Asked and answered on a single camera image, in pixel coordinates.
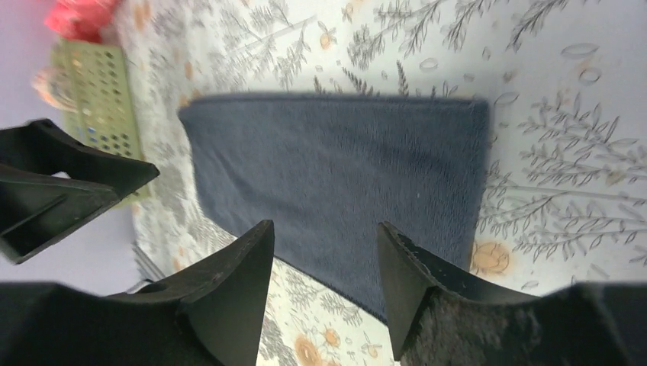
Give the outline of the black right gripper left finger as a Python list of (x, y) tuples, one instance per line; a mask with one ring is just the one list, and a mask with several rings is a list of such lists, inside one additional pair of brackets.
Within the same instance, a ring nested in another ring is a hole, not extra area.
[(271, 220), (140, 291), (97, 297), (1, 285), (3, 365), (254, 365), (275, 243)]

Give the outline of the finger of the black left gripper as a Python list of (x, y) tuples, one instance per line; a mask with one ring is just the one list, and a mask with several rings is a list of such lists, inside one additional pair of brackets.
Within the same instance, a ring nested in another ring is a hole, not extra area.
[(1, 131), (1, 253), (21, 264), (155, 179), (157, 167), (91, 148), (51, 120)]

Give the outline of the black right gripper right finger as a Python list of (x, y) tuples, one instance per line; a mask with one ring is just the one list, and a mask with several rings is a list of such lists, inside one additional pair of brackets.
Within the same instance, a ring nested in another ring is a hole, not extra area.
[(644, 365), (646, 285), (581, 282), (542, 297), (481, 279), (377, 231), (394, 359), (402, 365)]

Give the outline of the dark grey cloth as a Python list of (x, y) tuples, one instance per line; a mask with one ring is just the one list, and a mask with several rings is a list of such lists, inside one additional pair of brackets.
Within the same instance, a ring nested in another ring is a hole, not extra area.
[(380, 222), (468, 267), (490, 116), (479, 99), (298, 93), (178, 113), (203, 214), (235, 236), (272, 220), (278, 258), (378, 319)]

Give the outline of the beige lettered towel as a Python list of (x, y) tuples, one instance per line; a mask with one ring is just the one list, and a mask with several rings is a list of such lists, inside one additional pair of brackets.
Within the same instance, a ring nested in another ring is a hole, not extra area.
[(48, 66), (36, 72), (31, 82), (33, 88), (50, 106), (68, 112), (76, 112), (72, 79), (61, 68)]

